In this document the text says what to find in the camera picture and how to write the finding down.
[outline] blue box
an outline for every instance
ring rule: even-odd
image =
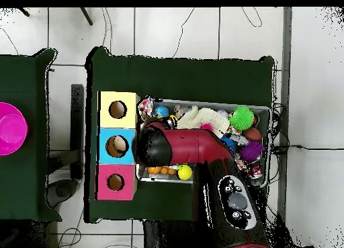
[[[133,129],[100,128],[99,135],[99,164],[133,164],[132,140],[136,131]],[[122,136],[129,144],[129,148],[122,157],[112,157],[106,151],[106,142],[112,136]]]

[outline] yellow box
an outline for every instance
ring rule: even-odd
[[[102,128],[136,128],[136,105],[139,101],[140,98],[135,93],[101,91],[100,126]]]

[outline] green spiky ball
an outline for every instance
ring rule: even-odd
[[[246,130],[252,126],[254,119],[253,112],[249,108],[238,107],[229,118],[229,122],[236,130]]]

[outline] round hole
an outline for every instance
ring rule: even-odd
[[[122,101],[113,101],[109,107],[109,114],[113,118],[123,118],[126,115],[126,105]]]
[[[111,136],[105,146],[106,152],[112,157],[123,157],[129,149],[128,141],[120,135]]]
[[[107,186],[113,191],[120,191],[124,187],[124,179],[121,175],[112,174],[107,179]]]

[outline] purple spiky ball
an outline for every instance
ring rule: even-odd
[[[264,146],[261,143],[257,141],[250,141],[249,145],[240,150],[240,156],[243,161],[253,162],[264,150]]]

